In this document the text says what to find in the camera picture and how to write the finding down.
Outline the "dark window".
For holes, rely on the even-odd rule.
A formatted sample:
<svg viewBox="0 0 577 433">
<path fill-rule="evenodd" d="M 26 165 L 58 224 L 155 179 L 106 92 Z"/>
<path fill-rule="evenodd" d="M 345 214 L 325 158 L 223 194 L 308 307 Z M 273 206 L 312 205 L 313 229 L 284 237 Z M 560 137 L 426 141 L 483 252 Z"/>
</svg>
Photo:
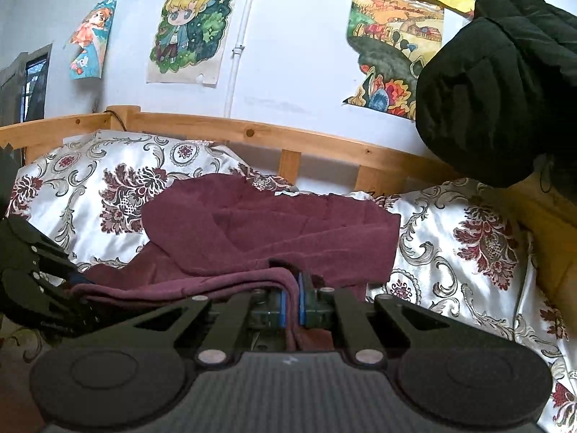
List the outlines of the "dark window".
<svg viewBox="0 0 577 433">
<path fill-rule="evenodd" d="M 44 117 L 52 45 L 21 52 L 1 69 L 1 126 Z"/>
</svg>

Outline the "floral white bed cover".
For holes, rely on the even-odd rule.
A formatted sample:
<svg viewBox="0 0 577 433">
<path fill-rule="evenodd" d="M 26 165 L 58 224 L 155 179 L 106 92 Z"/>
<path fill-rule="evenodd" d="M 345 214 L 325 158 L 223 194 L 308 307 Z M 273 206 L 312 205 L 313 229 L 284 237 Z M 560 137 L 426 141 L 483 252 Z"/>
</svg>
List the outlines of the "floral white bed cover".
<svg viewBox="0 0 577 433">
<path fill-rule="evenodd" d="M 575 431 L 576 340 L 538 287 L 532 233 L 496 191 L 461 179 L 375 202 L 399 215 L 400 232 L 390 279 L 370 285 L 367 300 L 391 294 L 534 351 L 552 374 L 539 426 Z"/>
</svg>

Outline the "floral white pillow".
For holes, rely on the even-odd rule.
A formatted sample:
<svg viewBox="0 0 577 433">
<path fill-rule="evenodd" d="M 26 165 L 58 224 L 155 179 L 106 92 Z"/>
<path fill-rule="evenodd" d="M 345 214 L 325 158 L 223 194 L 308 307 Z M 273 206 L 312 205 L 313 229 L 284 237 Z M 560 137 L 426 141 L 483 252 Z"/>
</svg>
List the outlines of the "floral white pillow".
<svg viewBox="0 0 577 433">
<path fill-rule="evenodd" d="M 226 146 L 99 130 L 73 137 L 22 167 L 7 212 L 29 221 L 86 271 L 124 267 L 147 241 L 142 208 L 179 180 L 237 174 L 260 191 L 294 191 Z"/>
</svg>

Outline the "white wall pipe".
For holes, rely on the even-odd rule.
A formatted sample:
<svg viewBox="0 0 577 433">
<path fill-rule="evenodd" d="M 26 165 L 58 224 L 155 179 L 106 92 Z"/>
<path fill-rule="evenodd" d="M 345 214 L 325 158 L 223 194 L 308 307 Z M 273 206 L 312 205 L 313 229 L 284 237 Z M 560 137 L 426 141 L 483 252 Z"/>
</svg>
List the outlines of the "white wall pipe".
<svg viewBox="0 0 577 433">
<path fill-rule="evenodd" d="M 243 4 L 243 12 L 241 23 L 239 24 L 239 31 L 237 34 L 237 39 L 235 45 L 232 49 L 232 66 L 229 76 L 229 81 L 227 85 L 227 93 L 224 104 L 223 116 L 225 118 L 232 117 L 232 109 L 238 79 L 239 63 L 241 62 L 243 51 L 246 48 L 246 31 L 248 26 L 248 20 L 250 19 L 250 12 L 253 0 L 246 0 Z"/>
</svg>

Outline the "colourful landscape wall drawing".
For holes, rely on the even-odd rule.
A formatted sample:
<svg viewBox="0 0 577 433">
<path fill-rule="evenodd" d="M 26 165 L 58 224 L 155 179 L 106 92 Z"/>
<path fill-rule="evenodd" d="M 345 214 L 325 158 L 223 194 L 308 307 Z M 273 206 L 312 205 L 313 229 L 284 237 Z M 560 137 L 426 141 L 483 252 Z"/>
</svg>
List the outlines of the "colourful landscape wall drawing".
<svg viewBox="0 0 577 433">
<path fill-rule="evenodd" d="M 444 10 L 417 0 L 352 0 L 346 30 L 364 75 L 344 100 L 405 119 L 416 117 L 417 84 L 442 46 Z"/>
</svg>

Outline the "blond anime character drawing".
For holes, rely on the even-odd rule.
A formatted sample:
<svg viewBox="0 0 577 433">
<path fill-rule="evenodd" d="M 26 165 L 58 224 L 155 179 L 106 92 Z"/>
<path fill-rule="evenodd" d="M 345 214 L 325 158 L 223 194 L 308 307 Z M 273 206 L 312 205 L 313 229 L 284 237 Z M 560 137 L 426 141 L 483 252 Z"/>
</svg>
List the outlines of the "blond anime character drawing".
<svg viewBox="0 0 577 433">
<path fill-rule="evenodd" d="M 235 0 L 165 0 L 148 83 L 217 84 Z"/>
</svg>

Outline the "orange haired girl drawing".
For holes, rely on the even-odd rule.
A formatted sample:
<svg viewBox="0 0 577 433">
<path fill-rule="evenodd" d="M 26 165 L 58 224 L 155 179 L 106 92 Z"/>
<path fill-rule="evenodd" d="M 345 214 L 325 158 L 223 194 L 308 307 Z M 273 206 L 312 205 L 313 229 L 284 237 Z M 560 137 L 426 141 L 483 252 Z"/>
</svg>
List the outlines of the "orange haired girl drawing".
<svg viewBox="0 0 577 433">
<path fill-rule="evenodd" d="M 79 52 L 70 64 L 70 78 L 101 78 L 116 1 L 103 0 L 83 19 L 70 37 Z"/>
</svg>

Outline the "maroon knit garment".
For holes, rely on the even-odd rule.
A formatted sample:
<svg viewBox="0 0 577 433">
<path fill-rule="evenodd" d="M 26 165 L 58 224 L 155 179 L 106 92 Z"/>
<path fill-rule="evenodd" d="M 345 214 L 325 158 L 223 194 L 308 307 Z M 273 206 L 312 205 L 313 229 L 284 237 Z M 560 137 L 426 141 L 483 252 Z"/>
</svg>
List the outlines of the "maroon knit garment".
<svg viewBox="0 0 577 433">
<path fill-rule="evenodd" d="M 179 181 L 142 210 L 147 244 L 123 268 L 99 264 L 72 293 L 124 307 L 195 295 L 212 299 L 258 287 L 287 294 L 287 346 L 329 351 L 331 334 L 298 321 L 297 276 L 363 300 L 392 272 L 400 221 L 372 200 L 260 191 L 241 176 Z"/>
</svg>

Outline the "black puffy jacket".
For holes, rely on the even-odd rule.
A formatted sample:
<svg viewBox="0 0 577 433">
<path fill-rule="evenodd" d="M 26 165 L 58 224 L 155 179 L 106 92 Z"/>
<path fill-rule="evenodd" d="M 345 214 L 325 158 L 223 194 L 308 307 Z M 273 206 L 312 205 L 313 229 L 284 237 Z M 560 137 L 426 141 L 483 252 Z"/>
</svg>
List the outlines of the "black puffy jacket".
<svg viewBox="0 0 577 433">
<path fill-rule="evenodd" d="M 477 0 L 419 75 L 423 143 L 464 176 L 510 187 L 540 158 L 576 192 L 576 18 L 545 0 Z"/>
</svg>

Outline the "wooden bed frame rail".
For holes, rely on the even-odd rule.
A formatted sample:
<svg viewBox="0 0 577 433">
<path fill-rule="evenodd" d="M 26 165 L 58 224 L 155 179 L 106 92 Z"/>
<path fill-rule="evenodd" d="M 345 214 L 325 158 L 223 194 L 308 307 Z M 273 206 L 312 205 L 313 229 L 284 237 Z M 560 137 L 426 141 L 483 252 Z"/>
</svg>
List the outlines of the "wooden bed frame rail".
<svg viewBox="0 0 577 433">
<path fill-rule="evenodd" d="M 147 132 L 173 138 L 254 146 L 281 153 L 278 173 L 294 183 L 301 157 L 354 164 L 355 188 L 377 194 L 402 191 L 409 180 L 441 184 L 459 178 L 446 163 L 355 140 L 278 125 L 195 114 L 145 113 L 140 106 L 109 106 L 104 113 L 75 114 L 4 126 L 2 145 L 23 149 L 28 160 L 49 152 L 66 137 L 99 129 Z M 576 206 L 559 193 L 545 193 L 537 174 L 504 190 L 520 221 L 536 235 L 539 282 L 576 328 Z"/>
</svg>

